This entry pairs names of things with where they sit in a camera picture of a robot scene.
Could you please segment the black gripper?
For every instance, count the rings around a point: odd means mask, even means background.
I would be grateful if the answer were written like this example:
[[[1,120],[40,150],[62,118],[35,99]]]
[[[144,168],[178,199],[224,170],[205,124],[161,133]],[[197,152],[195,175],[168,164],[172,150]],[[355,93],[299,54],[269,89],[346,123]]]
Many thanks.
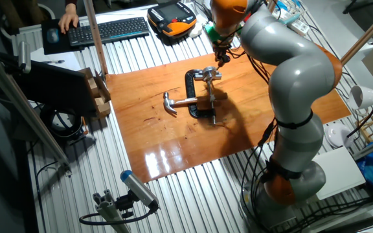
[[[221,67],[221,63],[229,63],[230,57],[227,54],[230,46],[229,45],[222,45],[222,46],[214,46],[214,54],[215,54],[215,61],[217,62],[218,67]]]

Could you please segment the person's bare hand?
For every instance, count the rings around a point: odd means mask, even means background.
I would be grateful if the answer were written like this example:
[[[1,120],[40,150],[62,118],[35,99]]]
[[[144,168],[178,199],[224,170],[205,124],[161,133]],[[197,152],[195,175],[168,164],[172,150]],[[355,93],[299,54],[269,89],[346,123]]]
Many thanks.
[[[79,17],[76,11],[75,3],[67,3],[65,6],[65,13],[60,18],[58,26],[62,34],[66,34],[70,27],[76,28],[78,26]]]

